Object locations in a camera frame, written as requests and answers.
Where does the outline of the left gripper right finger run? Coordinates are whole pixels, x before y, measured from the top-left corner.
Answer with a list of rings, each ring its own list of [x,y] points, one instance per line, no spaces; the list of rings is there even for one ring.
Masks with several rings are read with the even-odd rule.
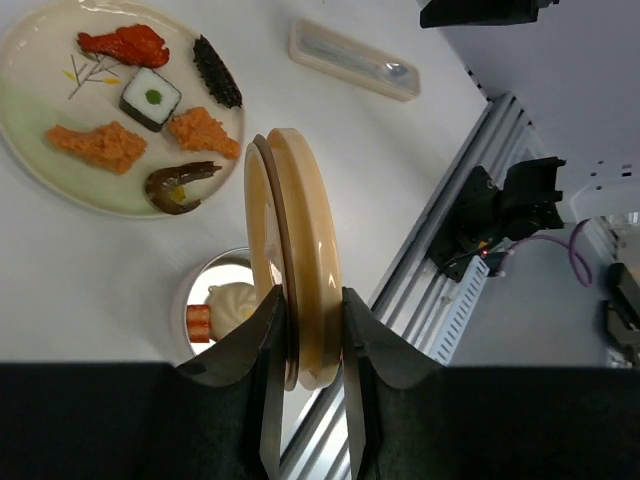
[[[446,367],[343,292],[343,367],[356,479],[635,479],[639,374]]]

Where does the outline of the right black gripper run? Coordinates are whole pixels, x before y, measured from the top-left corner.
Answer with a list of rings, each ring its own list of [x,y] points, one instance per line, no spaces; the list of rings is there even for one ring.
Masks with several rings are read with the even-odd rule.
[[[421,8],[420,27],[429,29],[535,23],[542,9],[559,3],[559,0],[433,0]]]

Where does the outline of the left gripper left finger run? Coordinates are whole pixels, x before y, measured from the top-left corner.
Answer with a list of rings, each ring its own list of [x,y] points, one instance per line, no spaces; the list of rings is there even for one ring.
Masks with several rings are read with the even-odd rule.
[[[5,479],[275,479],[286,301],[185,363],[5,363]]]

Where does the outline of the white steamed bun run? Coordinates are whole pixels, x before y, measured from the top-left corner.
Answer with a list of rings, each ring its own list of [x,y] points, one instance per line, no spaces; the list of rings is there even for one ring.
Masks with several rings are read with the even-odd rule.
[[[249,319],[257,308],[253,285],[235,282],[211,286],[207,297],[211,337],[219,341]]]

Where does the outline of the beige round lid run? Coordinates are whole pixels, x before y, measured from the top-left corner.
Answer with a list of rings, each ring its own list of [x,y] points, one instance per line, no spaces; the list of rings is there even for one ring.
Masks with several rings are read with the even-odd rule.
[[[244,194],[256,295],[279,286],[287,304],[285,387],[325,388],[341,360],[343,283],[325,185],[298,130],[248,144]]]

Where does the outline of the orange fried piece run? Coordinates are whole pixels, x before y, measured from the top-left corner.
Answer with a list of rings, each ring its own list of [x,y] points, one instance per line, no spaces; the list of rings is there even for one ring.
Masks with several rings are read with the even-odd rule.
[[[143,137],[116,121],[86,132],[56,125],[45,132],[45,138],[52,147],[116,175],[127,173],[148,146]]]

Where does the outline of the bacon roll piece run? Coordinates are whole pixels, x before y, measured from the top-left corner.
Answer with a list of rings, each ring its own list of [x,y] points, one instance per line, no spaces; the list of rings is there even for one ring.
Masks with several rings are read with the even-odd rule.
[[[188,305],[185,319],[192,343],[208,343],[211,340],[211,310],[208,305]]]

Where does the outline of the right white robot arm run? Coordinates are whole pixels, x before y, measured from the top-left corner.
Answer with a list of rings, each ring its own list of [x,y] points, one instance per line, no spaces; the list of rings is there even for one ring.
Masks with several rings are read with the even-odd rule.
[[[639,209],[636,1],[422,1],[484,90],[510,92],[559,174],[571,219]]]

